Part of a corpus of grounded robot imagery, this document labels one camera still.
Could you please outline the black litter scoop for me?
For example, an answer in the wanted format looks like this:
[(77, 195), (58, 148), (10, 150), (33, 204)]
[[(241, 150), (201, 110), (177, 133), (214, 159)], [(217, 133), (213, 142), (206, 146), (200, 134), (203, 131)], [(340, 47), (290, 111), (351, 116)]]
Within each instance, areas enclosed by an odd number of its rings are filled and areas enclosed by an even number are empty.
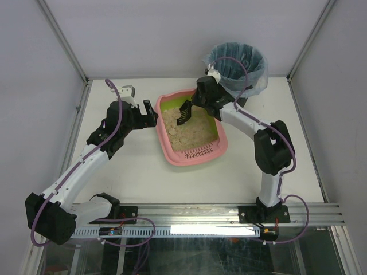
[(180, 117), (177, 119), (177, 126), (185, 124), (192, 116), (192, 102), (186, 100), (179, 108)]

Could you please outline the pink green litter box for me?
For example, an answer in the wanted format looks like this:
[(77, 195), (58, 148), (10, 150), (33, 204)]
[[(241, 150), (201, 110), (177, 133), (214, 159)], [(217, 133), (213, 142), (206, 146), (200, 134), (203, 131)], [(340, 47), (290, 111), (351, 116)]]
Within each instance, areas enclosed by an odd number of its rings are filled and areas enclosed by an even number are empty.
[(221, 123), (206, 110), (194, 106), (192, 117), (177, 125), (179, 108), (190, 100), (194, 90), (160, 96), (154, 107), (158, 114), (157, 134), (166, 160), (174, 166), (192, 166), (223, 155), (228, 140)]

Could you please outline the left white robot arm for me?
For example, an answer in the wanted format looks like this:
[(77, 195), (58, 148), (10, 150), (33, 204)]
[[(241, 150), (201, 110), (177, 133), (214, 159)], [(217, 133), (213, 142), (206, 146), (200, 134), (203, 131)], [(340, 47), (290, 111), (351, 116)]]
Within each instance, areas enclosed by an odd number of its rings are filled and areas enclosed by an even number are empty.
[(124, 145), (131, 131), (156, 126), (158, 114), (150, 101), (144, 100), (143, 105), (144, 115), (132, 97), (113, 101), (74, 164), (40, 195), (31, 193), (26, 198), (26, 217), (32, 234), (62, 245), (80, 226), (98, 220), (113, 222), (120, 217), (120, 201), (106, 193), (78, 205), (74, 201), (93, 174)]

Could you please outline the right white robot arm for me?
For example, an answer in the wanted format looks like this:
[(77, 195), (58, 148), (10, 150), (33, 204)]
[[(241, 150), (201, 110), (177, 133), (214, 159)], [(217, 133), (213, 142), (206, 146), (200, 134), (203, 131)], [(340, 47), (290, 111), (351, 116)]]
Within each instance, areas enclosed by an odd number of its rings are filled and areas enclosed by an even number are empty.
[(280, 194), (283, 176), (295, 167), (295, 150), (286, 124), (256, 118), (239, 106), (213, 76), (201, 77), (196, 84), (193, 105), (204, 108), (209, 116), (235, 127), (253, 141), (255, 162), (262, 171), (261, 188), (255, 205), (239, 206), (240, 223), (290, 223), (288, 207)]

